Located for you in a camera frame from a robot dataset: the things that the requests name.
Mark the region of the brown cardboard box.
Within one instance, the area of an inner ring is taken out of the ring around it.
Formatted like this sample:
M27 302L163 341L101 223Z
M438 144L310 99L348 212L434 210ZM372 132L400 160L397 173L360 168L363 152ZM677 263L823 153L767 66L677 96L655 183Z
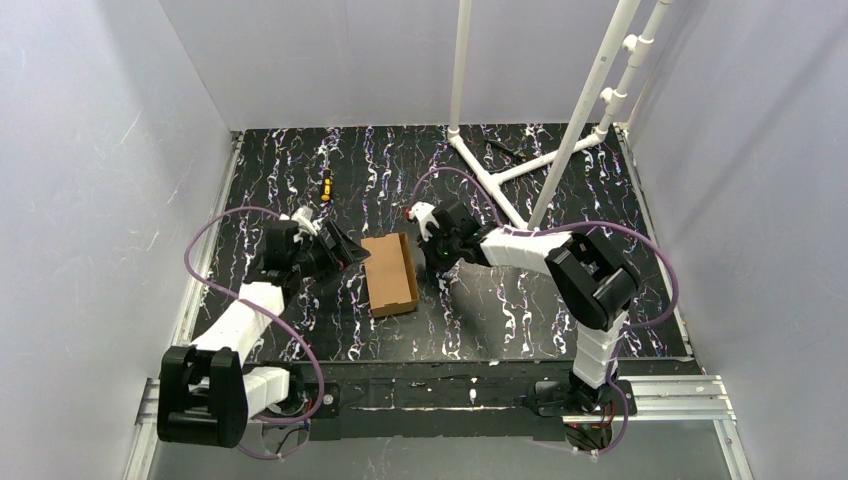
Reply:
M419 291L407 235L367 237L362 247L370 254L363 265L371 315L383 318L414 311Z

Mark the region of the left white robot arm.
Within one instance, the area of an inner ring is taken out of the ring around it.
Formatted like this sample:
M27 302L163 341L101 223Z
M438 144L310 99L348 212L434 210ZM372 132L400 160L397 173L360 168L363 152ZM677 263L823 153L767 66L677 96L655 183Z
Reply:
M186 346L163 355L157 434L170 443L234 448L249 420L287 400L284 367L244 369L255 342L280 323L303 280L333 276L369 257L338 226L304 213L269 222L262 244L224 313Z

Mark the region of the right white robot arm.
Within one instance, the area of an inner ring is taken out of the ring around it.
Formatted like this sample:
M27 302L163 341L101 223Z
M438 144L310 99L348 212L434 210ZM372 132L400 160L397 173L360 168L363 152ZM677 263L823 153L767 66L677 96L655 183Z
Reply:
M520 233L479 223L459 202L417 202L406 217L418 226L417 244L430 270L445 272L465 261L528 270L553 280L577 323L577 353L567 380L543 380L530 387L527 408L552 417L589 413L607 401L618 378L617 349L640 279L599 228Z

